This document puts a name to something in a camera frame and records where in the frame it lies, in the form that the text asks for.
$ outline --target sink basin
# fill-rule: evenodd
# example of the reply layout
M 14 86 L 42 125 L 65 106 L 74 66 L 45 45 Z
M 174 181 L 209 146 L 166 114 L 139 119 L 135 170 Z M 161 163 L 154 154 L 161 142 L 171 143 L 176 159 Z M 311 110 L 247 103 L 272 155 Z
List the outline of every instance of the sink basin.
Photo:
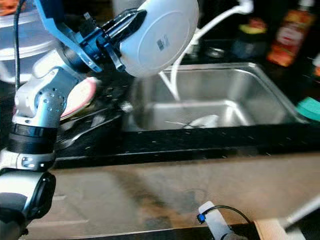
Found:
M 170 68 L 164 71 L 168 76 Z M 182 65 L 177 102 L 155 75 L 135 79 L 123 130 L 155 131 L 304 122 L 257 64 Z

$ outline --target black granite countertop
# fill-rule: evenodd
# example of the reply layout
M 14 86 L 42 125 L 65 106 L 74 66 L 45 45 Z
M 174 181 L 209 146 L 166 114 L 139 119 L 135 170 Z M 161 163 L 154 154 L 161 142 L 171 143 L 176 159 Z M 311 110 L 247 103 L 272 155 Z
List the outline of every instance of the black granite countertop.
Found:
M 234 233 L 250 240 L 260 240 L 254 223 L 238 224 L 231 226 Z M 90 238 L 91 240 L 212 240 L 212 234 L 208 227 L 192 227 L 181 229 L 168 229 L 159 231 L 147 231 L 128 233 L 114 236 L 101 236 Z
M 223 41 L 214 47 L 228 49 Z M 185 59 L 184 64 L 239 62 L 232 54 L 212 59 L 203 54 L 197 59 Z M 296 105 L 309 93 L 319 94 L 311 77 L 310 58 L 302 56 L 291 67 L 284 68 L 265 58 L 247 59 L 258 63 L 269 78 Z M 105 86 L 112 86 L 116 99 L 126 99 L 133 78 L 125 73 L 98 76 Z M 6 143 L 13 106 L 12 86 L 0 84 L 1 146 Z M 56 168 L 121 165 L 150 162 L 184 161 L 229 157 L 245 157 L 320 150 L 320 124 L 292 123 L 207 129 L 179 129 L 143 132 L 122 132 L 121 119 L 88 133 L 72 146 L 56 152 Z

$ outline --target white plastic part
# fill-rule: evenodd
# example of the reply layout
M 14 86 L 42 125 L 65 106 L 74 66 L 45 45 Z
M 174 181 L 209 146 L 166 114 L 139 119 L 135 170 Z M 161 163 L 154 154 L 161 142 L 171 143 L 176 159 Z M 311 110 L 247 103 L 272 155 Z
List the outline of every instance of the white plastic part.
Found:
M 316 67 L 320 67 L 320 53 L 316 56 L 316 58 L 313 60 L 313 65 Z
M 199 213 L 202 214 L 204 211 L 214 206 L 215 205 L 211 201 L 207 201 L 205 204 L 199 207 Z M 205 215 L 205 222 L 208 225 L 214 239 L 220 240 L 224 235 L 233 233 L 218 209 L 208 212 Z
M 169 91 L 172 94 L 172 96 L 174 97 L 174 99 L 176 101 L 179 101 L 180 100 L 179 96 L 177 95 L 175 90 L 172 88 L 172 85 L 171 85 L 170 80 L 167 77 L 167 75 L 163 71 L 161 71 L 161 72 L 159 72 L 159 76 L 161 77 L 161 79 L 164 82 L 165 86 L 169 89 Z
M 238 0 L 241 14 L 250 14 L 254 11 L 253 0 Z
M 300 0 L 299 5 L 310 8 L 315 5 L 315 0 Z
M 171 65 L 191 41 L 199 18 L 197 0 L 148 0 L 141 27 L 120 44 L 121 62 L 135 77 L 152 76 Z
M 312 199 L 310 202 L 303 205 L 301 208 L 296 210 L 290 216 L 286 218 L 289 224 L 294 224 L 300 219 L 304 218 L 308 214 L 311 214 L 313 211 L 316 211 L 320 208 L 320 194 Z
M 200 29 L 199 29 L 199 28 L 196 28 L 194 34 L 197 34 L 197 32 L 199 32 L 199 31 L 200 31 Z M 190 43 L 191 43 L 191 46 L 188 47 L 188 49 L 186 50 L 186 54 L 191 54 L 191 53 L 193 52 L 194 47 L 195 47 L 196 45 L 199 45 L 199 40 L 191 41 Z
M 172 69 L 171 69 L 171 75 L 170 75 L 170 85 L 171 88 L 174 91 L 174 94 L 180 98 L 178 88 L 177 88 L 177 73 L 179 65 L 181 64 L 182 59 L 188 52 L 189 48 L 192 46 L 192 44 L 195 41 L 198 41 L 203 35 L 205 35 L 209 30 L 211 30 L 213 27 L 215 27 L 218 23 L 223 21 L 224 19 L 230 17 L 233 14 L 250 14 L 254 10 L 254 3 L 252 0 L 238 0 L 240 5 L 234 6 L 233 8 L 221 13 L 217 17 L 215 17 L 213 20 L 211 20 L 208 24 L 206 24 L 203 28 L 201 28 L 199 31 L 194 34 L 191 42 L 189 45 L 185 48 L 185 50 L 182 52 L 180 57 L 174 62 Z

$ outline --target green sponge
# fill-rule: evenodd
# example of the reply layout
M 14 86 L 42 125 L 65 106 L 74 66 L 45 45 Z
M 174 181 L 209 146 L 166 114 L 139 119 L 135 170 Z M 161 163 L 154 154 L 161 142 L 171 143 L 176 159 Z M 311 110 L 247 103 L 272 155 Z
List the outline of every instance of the green sponge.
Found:
M 320 102 L 307 97 L 306 99 L 299 102 L 296 107 L 298 113 L 305 116 L 308 119 L 312 119 L 320 122 Z

